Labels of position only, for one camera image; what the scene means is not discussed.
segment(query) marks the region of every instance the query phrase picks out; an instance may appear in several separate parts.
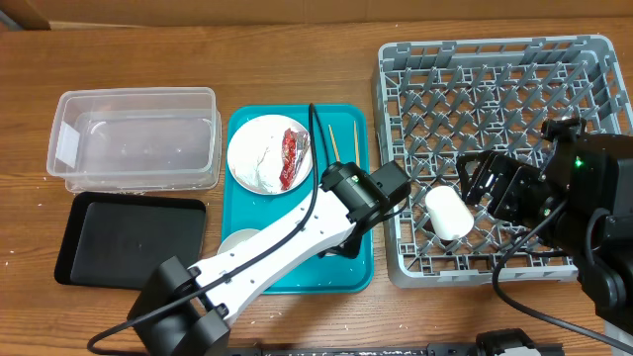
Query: wooden table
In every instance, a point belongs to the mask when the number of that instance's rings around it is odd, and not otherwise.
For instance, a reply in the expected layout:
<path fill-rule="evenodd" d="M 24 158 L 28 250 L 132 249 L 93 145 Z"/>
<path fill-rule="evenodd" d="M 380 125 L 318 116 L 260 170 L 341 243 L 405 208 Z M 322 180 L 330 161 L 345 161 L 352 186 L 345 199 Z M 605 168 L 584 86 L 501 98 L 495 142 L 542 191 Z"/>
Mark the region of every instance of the wooden table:
<path fill-rule="evenodd" d="M 45 159 L 59 96 L 68 90 L 205 86 L 226 123 L 251 104 L 351 103 L 373 127 L 370 78 L 380 45 L 396 41 L 603 34 L 633 85 L 631 19 L 512 20 L 324 26 L 0 33 L 0 355 L 86 355 L 97 332 L 124 320 L 137 292 L 58 285 L 52 277 L 73 195 Z M 370 134 L 371 165 L 379 154 Z M 214 190 L 165 194 L 209 203 L 204 257 L 220 242 L 224 170 Z M 473 341 L 521 327 L 569 355 L 604 355 L 597 342 L 506 306 L 490 286 L 401 290 L 390 282 L 382 228 L 376 274 L 355 295 L 260 297 L 231 344 L 352 347 Z M 576 283 L 506 286 L 521 302 L 603 330 Z M 104 346 L 141 348 L 129 331 Z"/>

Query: white plate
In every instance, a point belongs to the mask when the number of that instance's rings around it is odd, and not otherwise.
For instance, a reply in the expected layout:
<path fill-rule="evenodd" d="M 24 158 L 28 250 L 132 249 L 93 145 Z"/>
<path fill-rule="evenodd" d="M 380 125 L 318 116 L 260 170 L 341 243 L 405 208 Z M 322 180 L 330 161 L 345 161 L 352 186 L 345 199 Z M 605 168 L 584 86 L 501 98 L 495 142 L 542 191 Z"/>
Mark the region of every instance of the white plate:
<path fill-rule="evenodd" d="M 220 245 L 218 248 L 218 254 L 225 253 L 230 249 L 238 246 L 239 244 L 245 242 L 250 237 L 259 233 L 258 229 L 254 228 L 245 228 L 242 230 L 238 230 L 232 234 L 230 234 Z"/>
<path fill-rule="evenodd" d="M 308 178 L 313 168 L 309 146 L 293 185 L 287 191 L 281 189 L 279 176 L 284 166 L 281 144 L 288 128 L 297 133 L 307 131 L 289 117 L 264 115 L 248 121 L 233 135 L 226 161 L 230 174 L 244 189 L 261 195 L 277 195 L 292 191 Z"/>

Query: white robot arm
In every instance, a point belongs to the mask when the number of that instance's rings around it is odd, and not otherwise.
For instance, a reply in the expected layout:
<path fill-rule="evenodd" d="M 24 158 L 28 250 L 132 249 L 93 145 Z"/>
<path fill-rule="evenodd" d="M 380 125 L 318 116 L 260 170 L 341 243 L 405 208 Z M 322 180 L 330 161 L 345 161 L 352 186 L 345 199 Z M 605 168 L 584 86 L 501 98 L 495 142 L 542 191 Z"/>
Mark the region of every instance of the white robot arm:
<path fill-rule="evenodd" d="M 214 282 L 227 271 L 252 260 L 279 242 L 304 217 L 310 193 L 298 206 L 234 249 L 194 264 L 200 270 L 196 283 L 200 288 Z M 315 209 L 305 227 L 270 255 L 245 269 L 230 283 L 223 283 L 206 293 L 213 306 L 227 309 L 224 321 L 233 325 L 246 307 L 273 283 L 310 257 L 338 246 L 352 233 L 355 222 L 346 217 L 349 210 L 329 191 L 319 189 Z"/>

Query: black tray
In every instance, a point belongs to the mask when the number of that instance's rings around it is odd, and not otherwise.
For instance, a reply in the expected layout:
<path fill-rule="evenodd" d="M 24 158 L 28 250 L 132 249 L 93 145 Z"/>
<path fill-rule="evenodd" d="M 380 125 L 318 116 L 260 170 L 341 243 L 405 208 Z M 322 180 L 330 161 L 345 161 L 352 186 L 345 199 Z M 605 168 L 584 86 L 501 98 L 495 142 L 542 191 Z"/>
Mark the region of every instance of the black tray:
<path fill-rule="evenodd" d="M 172 256 L 184 266 L 198 261 L 205 225 L 198 200 L 81 193 L 72 202 L 55 280 L 139 290 Z"/>

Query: teal tray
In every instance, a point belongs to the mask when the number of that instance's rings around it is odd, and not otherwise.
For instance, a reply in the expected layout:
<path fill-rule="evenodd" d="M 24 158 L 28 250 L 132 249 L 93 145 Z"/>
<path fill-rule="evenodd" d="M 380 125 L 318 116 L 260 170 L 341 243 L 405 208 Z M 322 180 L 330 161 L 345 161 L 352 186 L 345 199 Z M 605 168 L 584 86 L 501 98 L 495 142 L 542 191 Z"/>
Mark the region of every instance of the teal tray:
<path fill-rule="evenodd" d="M 336 146 L 343 163 L 355 160 L 354 122 L 358 130 L 360 167 L 369 171 L 367 123 L 363 113 L 347 104 L 316 105 L 323 124 L 329 157 L 335 160 L 329 138 L 328 125 L 332 126 Z M 228 121 L 230 142 L 237 129 L 251 119 L 262 115 L 284 115 L 308 128 L 308 105 L 249 106 L 237 110 Z M 325 153 L 315 122 L 316 156 L 319 176 L 325 170 Z M 225 204 L 222 219 L 222 241 L 243 228 L 263 229 L 294 208 L 312 190 L 312 173 L 297 189 L 278 196 L 262 196 L 242 188 L 226 167 Z M 373 235 L 370 230 L 363 236 L 360 253 L 355 259 L 341 256 L 316 256 L 299 265 L 284 278 L 272 285 L 264 294 L 317 294 L 355 293 L 365 289 L 374 275 Z"/>

